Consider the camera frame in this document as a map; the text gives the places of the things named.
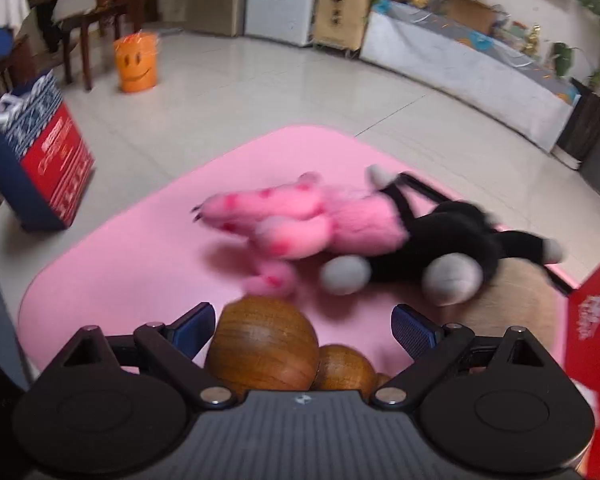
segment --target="tiled floor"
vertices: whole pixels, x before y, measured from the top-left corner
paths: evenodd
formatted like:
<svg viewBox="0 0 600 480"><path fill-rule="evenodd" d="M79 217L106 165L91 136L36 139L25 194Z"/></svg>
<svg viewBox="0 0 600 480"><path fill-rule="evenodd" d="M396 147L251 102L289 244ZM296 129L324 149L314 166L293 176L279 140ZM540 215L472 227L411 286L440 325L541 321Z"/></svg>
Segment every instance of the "tiled floor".
<svg viewBox="0 0 600 480"><path fill-rule="evenodd" d="M161 83L117 90L112 54L92 92L66 101L97 170L75 224L26 234L0 208L0 284L12 314L46 264L175 177L273 129L297 123L358 136L496 213L561 241L581 280L600 262L600 197L580 176L502 124L440 92L360 61L247 38L162 39Z"/></svg>

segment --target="blue gripper pad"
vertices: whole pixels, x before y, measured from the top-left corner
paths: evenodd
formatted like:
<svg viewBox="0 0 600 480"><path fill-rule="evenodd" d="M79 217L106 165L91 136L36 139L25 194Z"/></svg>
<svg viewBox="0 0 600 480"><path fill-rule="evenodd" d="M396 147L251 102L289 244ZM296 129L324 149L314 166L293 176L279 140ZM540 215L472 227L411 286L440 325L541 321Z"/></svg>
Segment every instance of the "blue gripper pad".
<svg viewBox="0 0 600 480"><path fill-rule="evenodd" d="M200 303L167 327L167 340L193 359L216 330L216 311L210 303Z"/></svg>
<svg viewBox="0 0 600 480"><path fill-rule="evenodd" d="M391 313L391 332L414 361L435 348L444 337L442 327L405 304L394 307Z"/></svg>

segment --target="dark pants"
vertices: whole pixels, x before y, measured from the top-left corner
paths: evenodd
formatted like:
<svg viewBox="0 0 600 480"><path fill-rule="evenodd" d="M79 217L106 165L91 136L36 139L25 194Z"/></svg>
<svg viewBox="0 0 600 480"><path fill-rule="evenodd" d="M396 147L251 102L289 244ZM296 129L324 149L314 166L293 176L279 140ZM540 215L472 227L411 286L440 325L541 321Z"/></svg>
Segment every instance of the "dark pants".
<svg viewBox="0 0 600 480"><path fill-rule="evenodd" d="M36 5L36 17L38 19L38 28L42 33L42 39L45 40L46 48L51 53L58 51L60 41L62 41L62 32L54 22L54 9L58 0L51 0L43 4Z"/></svg>

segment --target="orange bucket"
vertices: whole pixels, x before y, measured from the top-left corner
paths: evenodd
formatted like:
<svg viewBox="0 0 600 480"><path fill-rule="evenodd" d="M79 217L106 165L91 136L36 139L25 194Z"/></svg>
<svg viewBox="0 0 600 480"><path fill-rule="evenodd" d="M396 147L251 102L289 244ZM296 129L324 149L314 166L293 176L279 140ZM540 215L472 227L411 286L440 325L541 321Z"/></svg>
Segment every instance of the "orange bucket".
<svg viewBox="0 0 600 480"><path fill-rule="evenodd" d="M158 36L150 32L137 32L113 43L123 92L139 92L156 85L157 45Z"/></svg>

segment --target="pink plush toy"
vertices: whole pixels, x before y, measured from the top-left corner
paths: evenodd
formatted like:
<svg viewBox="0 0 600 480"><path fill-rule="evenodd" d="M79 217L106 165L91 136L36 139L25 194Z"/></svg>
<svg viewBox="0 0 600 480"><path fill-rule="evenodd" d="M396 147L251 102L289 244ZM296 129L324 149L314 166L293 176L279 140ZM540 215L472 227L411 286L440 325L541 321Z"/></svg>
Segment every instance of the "pink plush toy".
<svg viewBox="0 0 600 480"><path fill-rule="evenodd" d="M374 188L382 187L382 170L367 171ZM325 186L317 173L305 173L293 184L218 194L194 211L209 227L248 240L256 275L245 281L244 291L256 296L295 291L291 260L322 251L377 256L395 251L408 237L387 195Z"/></svg>

